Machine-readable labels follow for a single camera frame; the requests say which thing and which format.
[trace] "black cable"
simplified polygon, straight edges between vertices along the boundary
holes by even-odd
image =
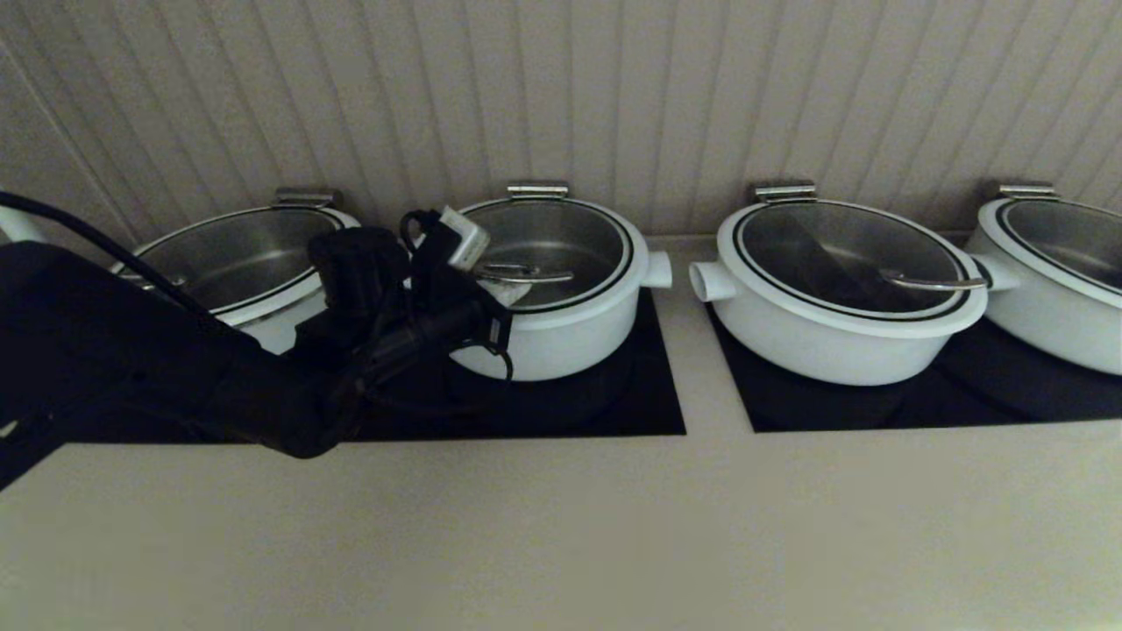
[[[465,417],[470,414],[477,414],[487,408],[494,405],[498,400],[506,396],[507,392],[511,390],[511,384],[514,381],[514,360],[511,359],[511,354],[506,350],[495,347],[490,342],[481,341],[467,341],[463,342],[449,353],[456,353],[465,348],[472,346],[481,346],[495,355],[503,358],[503,363],[506,364],[506,377],[503,379],[503,390],[497,392],[494,396],[489,397],[488,401],[482,403],[463,403],[459,405],[427,405],[424,403],[419,403],[415,401],[403,401],[401,399],[393,399],[379,393],[377,390],[366,390],[362,396],[370,403],[383,405],[393,410],[405,412],[407,414],[413,414],[414,417]]]
[[[3,191],[0,191],[0,205],[62,223],[80,237],[104,250],[109,254],[109,256],[120,260],[126,267],[136,272],[140,277],[151,283],[153,286],[164,292],[167,298],[180,303],[187,311],[205,320],[219,322],[219,320],[211,314],[210,310],[199,304],[193,298],[172,284],[172,282],[160,275],[159,272],[153,269],[147,263],[140,260],[131,252],[125,249],[125,247],[120,244],[109,238],[104,232],[98,230],[93,226],[90,226],[85,221],[82,221],[77,217],[74,217],[73,214],[53,205]]]
[[[413,244],[413,237],[410,235],[410,223],[416,221],[421,225],[421,231],[425,232],[434,223],[440,221],[440,213],[435,210],[411,210],[402,217],[401,222],[397,223],[397,235],[402,239],[402,245],[408,250],[410,255],[416,254],[417,247]]]

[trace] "white side handle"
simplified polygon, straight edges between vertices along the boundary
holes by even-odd
[[[690,285],[701,302],[728,300],[741,293],[741,282],[719,262],[690,263]]]
[[[664,252],[652,252],[646,260],[646,275],[640,284],[644,287],[669,290],[674,284],[670,255]]]
[[[11,243],[16,241],[39,241],[47,243],[39,227],[31,221],[26,212],[0,205],[0,231],[8,237]]]
[[[1021,278],[1008,265],[987,254],[971,254],[971,258],[982,266],[990,276],[990,291],[1011,290],[1021,284]]]

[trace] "lid hinge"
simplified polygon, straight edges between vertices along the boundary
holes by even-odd
[[[1056,186],[1048,182],[1017,182],[997,184],[997,196],[1012,200],[1055,200]]]
[[[568,182],[513,182],[506,188],[511,199],[557,199],[569,196]]]
[[[775,182],[748,186],[748,199],[764,203],[812,202],[818,200],[818,190],[809,180]]]
[[[273,205],[339,208],[343,203],[340,191],[323,186],[282,186],[273,193]]]

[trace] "white countertop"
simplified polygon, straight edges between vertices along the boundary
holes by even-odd
[[[67,446],[0,493],[0,629],[1122,629],[1118,422],[753,433],[661,243],[689,436]]]

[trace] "robotic arm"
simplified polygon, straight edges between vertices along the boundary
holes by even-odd
[[[0,205],[62,213],[8,193]],[[511,312],[468,272],[486,234],[454,212],[410,219],[424,234],[416,247],[406,239],[412,256],[381,228],[309,245],[328,309],[297,326],[284,356],[190,299],[175,304],[66,249],[0,247],[0,488],[74,428],[111,414],[312,458],[351,436],[379,386],[422,358],[482,345],[513,369],[505,354]],[[123,248],[111,254],[165,294],[177,291]]]

